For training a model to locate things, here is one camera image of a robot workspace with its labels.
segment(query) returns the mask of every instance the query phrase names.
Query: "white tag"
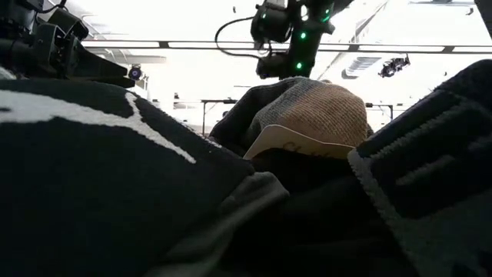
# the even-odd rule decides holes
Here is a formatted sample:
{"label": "white tag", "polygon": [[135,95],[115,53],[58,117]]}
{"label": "white tag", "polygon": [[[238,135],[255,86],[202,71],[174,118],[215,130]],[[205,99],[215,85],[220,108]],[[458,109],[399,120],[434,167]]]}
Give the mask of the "white tag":
{"label": "white tag", "polygon": [[248,149],[244,159],[252,159],[268,149],[283,149],[305,155],[346,159],[347,154],[353,148],[348,145],[320,142],[284,126],[268,125]]}

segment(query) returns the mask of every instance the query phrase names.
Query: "white stripe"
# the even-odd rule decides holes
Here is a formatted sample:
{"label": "white stripe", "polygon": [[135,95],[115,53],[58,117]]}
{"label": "white stripe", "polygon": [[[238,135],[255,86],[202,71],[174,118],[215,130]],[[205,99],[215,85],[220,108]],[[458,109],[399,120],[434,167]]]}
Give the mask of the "white stripe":
{"label": "white stripe", "polygon": [[349,45],[320,45],[319,50],[346,51]]}
{"label": "white stripe", "polygon": [[0,80],[2,79],[12,80],[16,79],[16,77],[10,71],[0,66]]}
{"label": "white stripe", "polygon": [[492,53],[492,47],[456,47],[453,52],[489,52]]}
{"label": "white stripe", "polygon": [[361,45],[360,51],[398,51],[398,52],[442,52],[444,46],[418,46],[418,45]]}
{"label": "white stripe", "polygon": [[83,41],[82,45],[89,48],[159,48],[159,42],[125,42],[125,41]]}
{"label": "white stripe", "polygon": [[[169,48],[216,48],[215,42],[169,42]],[[219,42],[218,45],[221,48],[251,48],[254,47],[253,43],[249,42]]]}
{"label": "white stripe", "polygon": [[133,115],[129,118],[106,114],[89,107],[65,102],[49,96],[0,90],[0,107],[9,109],[8,112],[0,112],[0,124],[49,122],[54,118],[63,118],[87,125],[125,127],[143,135],[145,138],[162,147],[176,152],[190,163],[196,163],[196,160],[185,150],[169,142],[141,120],[140,111],[135,104],[135,100],[137,99],[135,95],[127,93],[125,97],[133,109]]}

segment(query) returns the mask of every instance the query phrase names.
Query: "ceiling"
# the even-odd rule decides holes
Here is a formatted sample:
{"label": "ceiling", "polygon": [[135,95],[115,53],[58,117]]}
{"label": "ceiling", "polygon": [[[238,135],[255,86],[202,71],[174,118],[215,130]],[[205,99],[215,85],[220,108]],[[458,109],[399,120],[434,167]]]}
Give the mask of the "ceiling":
{"label": "ceiling", "polygon": [[[216,30],[232,19],[252,16],[255,0],[68,0],[71,13],[84,19],[96,39],[212,41]],[[323,42],[349,42],[356,26],[384,3],[383,0],[354,0],[351,8],[333,18],[337,31],[326,35]],[[466,15],[472,1],[459,5],[435,5],[431,2],[390,0],[386,9],[369,24],[360,43],[409,45],[491,45],[490,36],[476,11]],[[226,28],[222,41],[251,41],[250,23]],[[126,56],[165,57],[162,78],[169,89],[182,94],[227,95],[235,86],[252,86],[276,82],[260,80],[254,73],[256,60],[226,56],[218,51],[197,50],[131,50]],[[340,55],[332,65],[336,52],[320,52],[312,77],[341,78],[341,72],[356,57],[364,54]],[[444,72],[457,72],[483,56],[412,55],[412,66],[395,78],[381,79],[376,71],[391,55],[380,55],[357,80],[338,81],[368,102],[396,101],[413,103],[445,78]]]}

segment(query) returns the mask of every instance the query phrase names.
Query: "knit fabric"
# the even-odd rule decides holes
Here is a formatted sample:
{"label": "knit fabric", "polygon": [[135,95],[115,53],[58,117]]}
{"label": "knit fabric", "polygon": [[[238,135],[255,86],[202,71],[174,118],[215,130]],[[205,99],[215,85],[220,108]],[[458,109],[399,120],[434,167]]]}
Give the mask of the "knit fabric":
{"label": "knit fabric", "polygon": [[421,277],[492,276],[491,72],[470,65],[348,155]]}
{"label": "knit fabric", "polygon": [[254,116],[243,136],[251,145],[268,125],[282,125],[321,142],[358,146],[367,138],[364,101],[329,82],[297,82]]}

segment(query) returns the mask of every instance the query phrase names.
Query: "green led light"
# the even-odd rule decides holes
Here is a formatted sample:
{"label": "green led light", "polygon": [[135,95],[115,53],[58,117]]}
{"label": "green led light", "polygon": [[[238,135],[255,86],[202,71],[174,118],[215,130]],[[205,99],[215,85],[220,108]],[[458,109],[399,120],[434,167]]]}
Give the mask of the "green led light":
{"label": "green led light", "polygon": [[330,19],[330,10],[327,9],[326,11],[324,11],[324,13],[325,13],[326,17],[321,19],[321,22],[327,22],[328,19]]}

